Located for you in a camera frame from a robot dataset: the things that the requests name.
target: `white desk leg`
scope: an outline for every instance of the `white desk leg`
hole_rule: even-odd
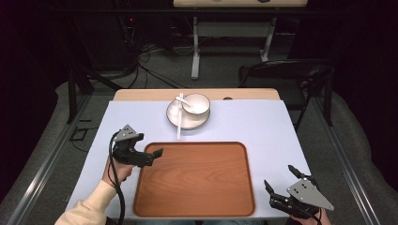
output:
[[[193,60],[191,78],[197,80],[199,78],[199,37],[198,37],[198,19],[193,17]]]
[[[275,30],[275,25],[276,25],[276,18],[272,18],[270,27],[269,27],[269,32],[267,35],[266,44],[264,45],[264,50],[260,50],[261,62],[268,61],[269,47],[271,46],[272,36],[273,36],[274,30]]]

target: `tray rim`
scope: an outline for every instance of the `tray rim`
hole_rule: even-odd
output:
[[[255,204],[255,198],[254,198],[253,181],[252,181],[252,176],[251,176],[249,157],[247,155],[246,145],[244,145],[242,142],[234,142],[234,141],[230,141],[230,142],[150,142],[145,146],[144,152],[147,152],[148,147],[150,145],[154,145],[154,144],[169,144],[169,145],[171,145],[171,144],[178,144],[178,145],[180,145],[180,144],[238,144],[238,145],[240,145],[243,148],[244,156],[245,156],[245,163],[246,163],[246,168],[247,168],[249,190],[250,190],[250,199],[252,202],[251,211],[245,215],[239,215],[239,216],[225,216],[225,215],[211,215],[211,216],[200,215],[199,216],[199,215],[194,215],[194,214],[189,215],[189,216],[173,216],[173,215],[171,215],[171,216],[162,215],[162,216],[158,216],[158,217],[140,216],[140,214],[136,213],[136,206],[137,206],[136,201],[137,201],[137,195],[139,193],[140,185],[142,182],[141,176],[142,176],[142,173],[144,172],[144,170],[142,168],[139,173],[137,188],[136,188],[136,191],[134,194],[134,201],[132,204],[132,211],[137,217],[139,217],[139,218],[183,218],[183,217],[184,218],[214,218],[214,217],[215,218],[229,218],[229,217],[230,218],[248,218],[255,212],[256,204]]]

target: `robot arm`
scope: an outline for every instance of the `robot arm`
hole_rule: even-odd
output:
[[[271,185],[264,180],[269,193],[269,204],[296,218],[311,218],[319,212],[319,208],[333,210],[333,205],[318,191],[316,182],[311,176],[301,173],[289,165],[289,171],[300,180],[287,188],[290,197],[276,194]]]
[[[161,157],[163,149],[153,153],[136,151],[135,144],[143,139],[143,133],[137,133],[132,127],[125,125],[114,138],[113,157],[120,163],[136,165],[140,168],[152,166],[153,161]]]

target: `white table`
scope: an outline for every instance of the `white table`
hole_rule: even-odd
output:
[[[145,138],[136,144],[138,151],[143,151],[149,143],[178,142],[176,127],[165,115],[171,100],[110,101],[67,208],[71,208],[77,200],[85,199],[97,185],[108,156],[109,141],[126,124],[145,134]],[[241,142],[246,146],[255,200],[255,211],[250,218],[287,217],[287,214],[269,206],[264,179],[268,180],[277,193],[287,195],[285,189],[298,181],[288,171],[287,165],[311,174],[281,100],[211,100],[208,121],[198,129],[183,130],[180,142]],[[137,217],[132,211],[139,170],[134,168],[131,177],[122,184],[126,219],[153,219]],[[118,218],[119,207],[116,196],[107,208],[107,216]]]

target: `black wall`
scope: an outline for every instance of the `black wall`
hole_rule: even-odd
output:
[[[68,70],[35,2],[0,3],[0,43],[2,201],[46,128]]]
[[[333,89],[360,121],[374,164],[398,190],[398,6],[372,2],[310,1],[309,8],[350,8],[353,17],[301,20],[289,58],[334,61]]]

